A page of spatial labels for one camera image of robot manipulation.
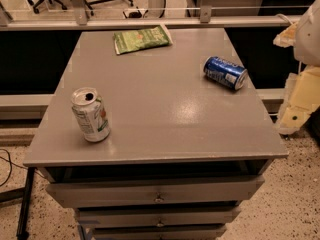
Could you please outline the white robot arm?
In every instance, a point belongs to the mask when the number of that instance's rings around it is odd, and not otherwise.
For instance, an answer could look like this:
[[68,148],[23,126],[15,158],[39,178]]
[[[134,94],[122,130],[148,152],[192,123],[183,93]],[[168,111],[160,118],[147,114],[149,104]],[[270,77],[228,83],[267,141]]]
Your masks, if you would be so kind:
[[320,66],[320,0],[315,0],[298,22],[294,57],[306,65]]

